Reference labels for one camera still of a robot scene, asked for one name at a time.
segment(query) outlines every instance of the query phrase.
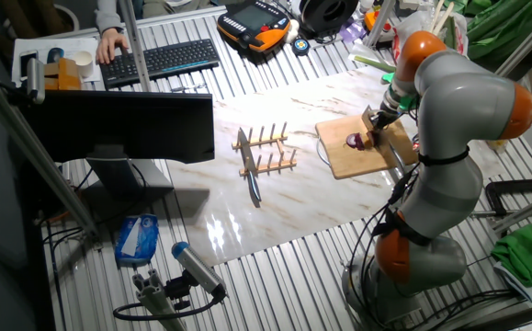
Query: mouse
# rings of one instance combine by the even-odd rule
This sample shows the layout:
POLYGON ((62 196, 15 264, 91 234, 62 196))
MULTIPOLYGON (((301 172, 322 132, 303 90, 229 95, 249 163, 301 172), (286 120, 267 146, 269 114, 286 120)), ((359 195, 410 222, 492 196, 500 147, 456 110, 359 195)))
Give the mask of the mouse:
POLYGON ((47 54, 47 63, 58 63, 63 57, 63 50, 58 47, 54 47, 49 50, 47 54))

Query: monitor stand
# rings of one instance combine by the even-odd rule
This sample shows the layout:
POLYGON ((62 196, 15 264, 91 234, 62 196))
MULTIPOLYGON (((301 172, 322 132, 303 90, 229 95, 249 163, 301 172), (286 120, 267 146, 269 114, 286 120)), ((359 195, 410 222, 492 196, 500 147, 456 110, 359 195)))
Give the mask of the monitor stand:
POLYGON ((152 160, 130 160, 123 153, 122 145, 97 145, 86 161, 100 180, 85 189, 83 194, 98 214, 99 221, 141 214, 174 189, 152 160), (133 166, 145 178, 145 188, 133 166))

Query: computer monitor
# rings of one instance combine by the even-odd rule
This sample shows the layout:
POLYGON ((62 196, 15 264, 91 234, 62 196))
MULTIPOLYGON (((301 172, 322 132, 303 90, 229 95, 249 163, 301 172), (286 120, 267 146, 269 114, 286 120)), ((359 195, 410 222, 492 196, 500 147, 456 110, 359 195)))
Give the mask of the computer monitor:
POLYGON ((42 104, 21 112, 53 161, 85 158, 92 166, 100 181, 84 195, 101 218, 125 201, 138 200, 130 212, 141 211, 173 189, 149 159, 214 158, 211 95, 46 91, 42 104))

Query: white cup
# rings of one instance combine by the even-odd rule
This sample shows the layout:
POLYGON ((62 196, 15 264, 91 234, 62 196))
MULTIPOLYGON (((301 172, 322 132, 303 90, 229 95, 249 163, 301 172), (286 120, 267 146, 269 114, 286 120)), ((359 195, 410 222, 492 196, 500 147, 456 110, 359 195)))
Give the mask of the white cup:
POLYGON ((77 52, 74 54, 74 61, 82 78, 87 78, 94 73, 94 62, 89 51, 77 52))

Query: marble surface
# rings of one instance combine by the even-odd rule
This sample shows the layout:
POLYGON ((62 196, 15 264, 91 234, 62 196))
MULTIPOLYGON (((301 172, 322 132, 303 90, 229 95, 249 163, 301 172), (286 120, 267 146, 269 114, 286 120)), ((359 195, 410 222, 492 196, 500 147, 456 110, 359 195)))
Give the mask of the marble surface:
MULTIPOLYGON (((352 222, 386 203, 393 185, 389 173, 334 179, 317 155, 314 129, 317 122, 379 105, 387 88, 379 83, 382 75, 363 68, 215 103, 216 158, 194 165, 168 161, 189 243, 210 265, 352 222), (279 132, 285 121, 289 138, 284 150, 289 157, 297 149, 298 165, 259 174, 263 201, 256 208, 247 180, 239 176, 243 161, 232 142, 239 128, 248 133, 254 127, 256 135, 262 126, 269 132, 276 123, 279 132)), ((403 124, 412 137, 414 122, 404 118, 403 124)), ((502 173, 497 156, 485 143, 473 142, 470 149, 484 178, 502 173)), ((261 154, 265 162, 272 152, 273 162, 278 160, 275 145, 255 146, 252 152, 255 161, 261 154)))

